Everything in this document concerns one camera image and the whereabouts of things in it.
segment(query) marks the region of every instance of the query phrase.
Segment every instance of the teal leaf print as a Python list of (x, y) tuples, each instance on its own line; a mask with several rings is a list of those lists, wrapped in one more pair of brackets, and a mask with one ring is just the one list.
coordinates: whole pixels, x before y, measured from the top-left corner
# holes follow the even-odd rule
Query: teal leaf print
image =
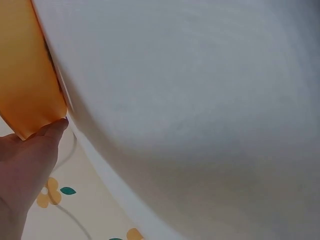
[(65, 195), (73, 195), (73, 194), (77, 193), (73, 188), (68, 187), (68, 186), (61, 188), (60, 191)]

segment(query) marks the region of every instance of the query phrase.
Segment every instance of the orange plastic object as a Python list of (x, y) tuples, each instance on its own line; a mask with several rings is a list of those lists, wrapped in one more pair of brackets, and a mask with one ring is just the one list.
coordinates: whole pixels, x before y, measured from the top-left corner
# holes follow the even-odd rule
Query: orange plastic object
[(0, 0), (0, 115), (22, 139), (67, 107), (30, 0)]

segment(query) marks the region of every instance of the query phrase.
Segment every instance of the finger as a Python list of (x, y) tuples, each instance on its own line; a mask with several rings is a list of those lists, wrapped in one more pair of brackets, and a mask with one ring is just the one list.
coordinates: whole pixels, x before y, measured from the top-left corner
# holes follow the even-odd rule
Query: finger
[(59, 141), (62, 137), (64, 130), (66, 130), (66, 128), (68, 127), (68, 124), (68, 120), (62, 118), (58, 121), (55, 121), (40, 128), (40, 130), (35, 133), (34, 137), (47, 136)]
[(22, 140), (15, 133), (9, 134), (7, 136), (2, 137), (3, 140), (9, 140), (14, 143), (21, 142)]
[(62, 118), (52, 123), (45, 131), (44, 136), (52, 138), (59, 142), (62, 138), (64, 131), (67, 129), (69, 122), (67, 119)]

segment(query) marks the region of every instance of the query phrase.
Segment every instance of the gray curved line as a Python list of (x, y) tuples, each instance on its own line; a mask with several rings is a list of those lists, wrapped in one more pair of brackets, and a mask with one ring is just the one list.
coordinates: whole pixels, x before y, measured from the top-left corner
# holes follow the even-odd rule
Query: gray curved line
[(62, 211), (65, 215), (67, 215), (80, 229), (81, 231), (85, 234), (85, 236), (88, 238), (88, 240), (92, 240), (92, 237), (90, 235), (90, 233), (87, 231), (87, 229), (81, 224), (81, 222), (71, 213), (69, 212), (67, 209), (65, 209), (64, 207), (60, 206), (52, 197), (50, 191), (48, 191), (48, 196), (51, 200), (52, 203), (54, 203), (54, 206), (59, 209), (60, 211)]
[(58, 168), (62, 167), (71, 157), (72, 155), (75, 153), (76, 148), (77, 148), (77, 137), (76, 135), (73, 133), (73, 144), (72, 144), (72, 149), (69, 152), (69, 154), (65, 157), (65, 159), (63, 159), (60, 163), (58, 163), (54, 169), (52, 170), (52, 173), (55, 172)]

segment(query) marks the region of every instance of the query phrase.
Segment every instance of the hand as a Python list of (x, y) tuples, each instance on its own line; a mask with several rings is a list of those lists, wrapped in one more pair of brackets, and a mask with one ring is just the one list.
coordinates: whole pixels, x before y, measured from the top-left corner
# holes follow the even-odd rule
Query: hand
[(22, 141), (15, 134), (0, 137), (0, 239), (18, 240), (27, 213), (58, 158), (58, 145), (68, 120), (42, 127)]

